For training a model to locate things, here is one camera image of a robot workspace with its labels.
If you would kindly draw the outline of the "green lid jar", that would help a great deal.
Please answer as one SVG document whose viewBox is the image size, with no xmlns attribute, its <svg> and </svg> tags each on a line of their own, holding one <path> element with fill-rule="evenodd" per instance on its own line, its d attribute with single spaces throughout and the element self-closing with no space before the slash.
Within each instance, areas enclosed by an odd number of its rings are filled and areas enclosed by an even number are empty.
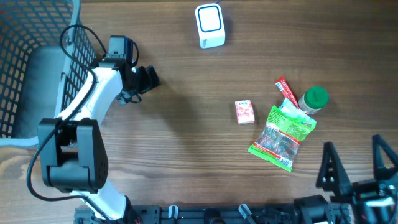
<svg viewBox="0 0 398 224">
<path fill-rule="evenodd" d="M 298 105 L 306 114 L 315 114 L 325 107 L 328 102 L 328 92 L 323 87 L 313 86 L 299 99 Z"/>
</svg>

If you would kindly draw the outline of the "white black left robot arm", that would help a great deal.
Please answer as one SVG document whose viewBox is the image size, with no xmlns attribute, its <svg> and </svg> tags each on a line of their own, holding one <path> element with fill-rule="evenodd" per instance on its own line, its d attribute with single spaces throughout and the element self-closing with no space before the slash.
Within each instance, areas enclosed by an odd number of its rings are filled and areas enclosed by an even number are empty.
<svg viewBox="0 0 398 224">
<path fill-rule="evenodd" d="M 109 39 L 109 50 L 88 67 L 91 76 L 74 100 L 56 118 L 38 125 L 42 179 L 47 187 L 79 198 L 99 223 L 140 223 L 127 196 L 108 180 L 108 157 L 100 124 L 113 100 L 140 103 L 141 96 L 160 85 L 153 68 L 138 67 L 137 44 L 126 36 Z"/>
</svg>

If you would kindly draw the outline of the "green candy bag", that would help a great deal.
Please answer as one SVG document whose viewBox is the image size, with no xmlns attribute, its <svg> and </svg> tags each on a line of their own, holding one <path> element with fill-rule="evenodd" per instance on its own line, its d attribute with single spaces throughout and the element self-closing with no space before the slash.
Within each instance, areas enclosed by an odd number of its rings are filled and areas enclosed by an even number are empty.
<svg viewBox="0 0 398 224">
<path fill-rule="evenodd" d="M 291 118 L 273 106 L 263 132 L 248 152 L 290 172 L 302 141 L 316 125 L 317 122 Z"/>
</svg>

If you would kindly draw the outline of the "teal packet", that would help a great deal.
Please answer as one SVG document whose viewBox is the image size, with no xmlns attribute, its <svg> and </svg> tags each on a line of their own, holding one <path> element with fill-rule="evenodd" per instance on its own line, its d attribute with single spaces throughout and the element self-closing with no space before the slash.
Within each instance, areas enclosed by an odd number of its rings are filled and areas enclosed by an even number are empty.
<svg viewBox="0 0 398 224">
<path fill-rule="evenodd" d="M 282 104 L 279 106 L 279 110 L 291 118 L 300 118 L 307 121 L 316 122 L 300 108 L 297 108 L 288 98 L 284 99 Z"/>
</svg>

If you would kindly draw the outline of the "small red white box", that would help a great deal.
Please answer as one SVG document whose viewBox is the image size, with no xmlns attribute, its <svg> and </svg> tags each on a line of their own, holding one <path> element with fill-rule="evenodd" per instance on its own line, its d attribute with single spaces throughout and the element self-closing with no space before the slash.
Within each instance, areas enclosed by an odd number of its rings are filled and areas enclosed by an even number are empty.
<svg viewBox="0 0 398 224">
<path fill-rule="evenodd" d="M 255 122 L 254 109 L 250 100 L 235 101 L 234 104 L 238 124 Z"/>
</svg>

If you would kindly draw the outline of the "red snack stick packet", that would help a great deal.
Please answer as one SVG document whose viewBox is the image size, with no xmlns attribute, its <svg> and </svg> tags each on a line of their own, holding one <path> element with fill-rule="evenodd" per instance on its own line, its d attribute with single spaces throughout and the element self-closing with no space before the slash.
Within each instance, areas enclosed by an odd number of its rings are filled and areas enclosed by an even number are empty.
<svg viewBox="0 0 398 224">
<path fill-rule="evenodd" d="M 278 78 L 275 81 L 275 85 L 285 98 L 289 99 L 296 108 L 300 108 L 297 98 L 295 97 L 293 91 L 289 87 L 289 84 L 284 77 Z"/>
</svg>

